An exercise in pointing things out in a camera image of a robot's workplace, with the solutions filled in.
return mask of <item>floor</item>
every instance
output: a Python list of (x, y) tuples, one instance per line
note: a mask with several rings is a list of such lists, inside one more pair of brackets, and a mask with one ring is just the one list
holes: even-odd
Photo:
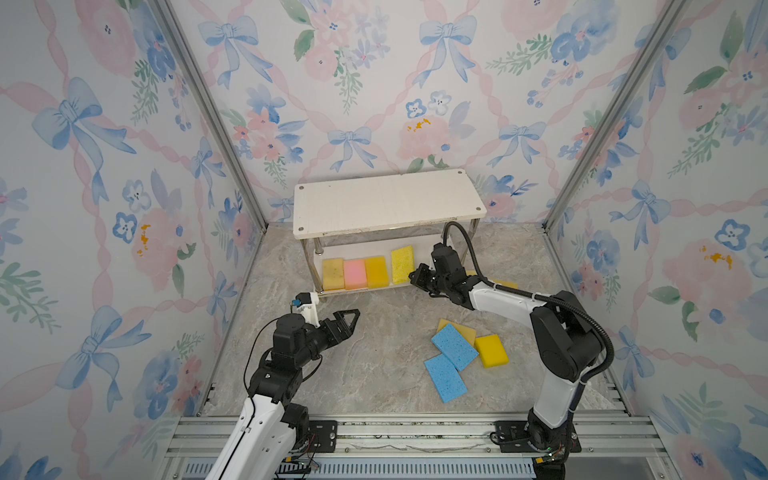
[[(439, 233), (440, 226), (414, 227), (327, 239), (324, 244), (353, 243)], [(541, 231), (530, 224), (481, 223), (473, 240), (483, 273), (517, 282), (533, 292), (562, 290)], [(204, 415), (237, 415), (243, 407), (243, 367), (259, 329), (287, 313), (297, 293), (312, 283), (300, 243), (290, 226), (272, 225), (253, 265), (250, 284), (241, 301), (223, 357), (214, 373), (215, 395)], [(335, 310), (362, 312), (355, 334), (324, 352), (317, 374), (304, 382), (293, 401), (311, 413), (365, 412), (520, 412), (538, 397), (544, 367), (530, 328), (491, 313), (463, 309), (445, 299), (431, 299), (414, 287), (332, 296), (321, 302), (320, 318)], [(424, 367), (439, 354), (430, 339), (439, 319), (477, 329), (478, 336), (498, 334), (509, 364), (484, 369), (479, 359), (462, 372), (468, 393), (443, 403)], [(254, 350), (247, 378), (263, 351), (272, 344), (268, 327)], [(305, 367), (308, 373), (315, 366)], [(581, 400), (581, 409), (610, 409), (605, 378), (597, 376)]]

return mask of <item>white wooden board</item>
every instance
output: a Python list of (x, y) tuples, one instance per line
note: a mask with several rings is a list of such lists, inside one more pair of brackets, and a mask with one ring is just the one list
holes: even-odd
[(485, 216), (485, 205), (463, 170), (296, 185), (296, 239), (413, 227)]
[(358, 293), (367, 291), (384, 290), (385, 288), (395, 288), (397, 286), (412, 286), (409, 282), (392, 284), (392, 251), (399, 248), (413, 245), (413, 263), (414, 269), (420, 263), (426, 263), (430, 268), (435, 268), (432, 264), (432, 247), (435, 243), (441, 243), (442, 236), (439, 234), (422, 235), (420, 237), (394, 238), (391, 240), (379, 240), (376, 242), (351, 243), (349, 245), (336, 245), (334, 247), (324, 247), (323, 255), (316, 255), (313, 251), (315, 268), (320, 278), (323, 278), (323, 260), (333, 258), (343, 258), (344, 260), (355, 260), (358, 258), (369, 258), (384, 256), (386, 260), (386, 271), (389, 275), (389, 286), (383, 288), (357, 290), (326, 290), (320, 296), (333, 295), (337, 293)]

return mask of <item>floral wallpaper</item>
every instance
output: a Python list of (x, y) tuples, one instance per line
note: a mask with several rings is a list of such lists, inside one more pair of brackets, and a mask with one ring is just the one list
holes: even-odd
[(259, 241), (142, 0), (0, 5), (0, 479), (150, 478)]
[(459, 167), (490, 221), (542, 221), (664, 5), (171, 3), (265, 216), (288, 222), (297, 183)]
[(766, 0), (693, 0), (551, 230), (686, 480), (768, 478), (767, 49)]

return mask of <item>yellow sponge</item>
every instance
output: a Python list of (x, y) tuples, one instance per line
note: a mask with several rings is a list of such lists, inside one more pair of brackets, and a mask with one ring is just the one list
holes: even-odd
[(446, 325), (453, 325), (454, 328), (456, 328), (458, 332), (462, 334), (469, 345), (475, 345), (475, 337), (478, 335), (475, 329), (471, 329), (468, 326), (459, 325), (458, 323), (453, 323), (451, 320), (440, 319), (440, 323), (437, 324), (438, 333), (440, 330), (444, 329)]
[(498, 335), (478, 337), (475, 339), (475, 350), (480, 353), (480, 360), (486, 369), (509, 363), (509, 357)]
[[(474, 270), (467, 270), (467, 275), (477, 275), (477, 272)], [(499, 285), (508, 286), (509, 288), (520, 288), (517, 283), (515, 282), (506, 282), (504, 280), (495, 280), (490, 279), (493, 283), (498, 283)]]
[(368, 277), (368, 288), (389, 286), (389, 274), (386, 272), (384, 257), (366, 258), (366, 276)]
[(323, 260), (323, 289), (338, 290), (344, 288), (344, 259), (329, 258)]
[(408, 274), (413, 270), (413, 245), (392, 251), (392, 283), (410, 282)]

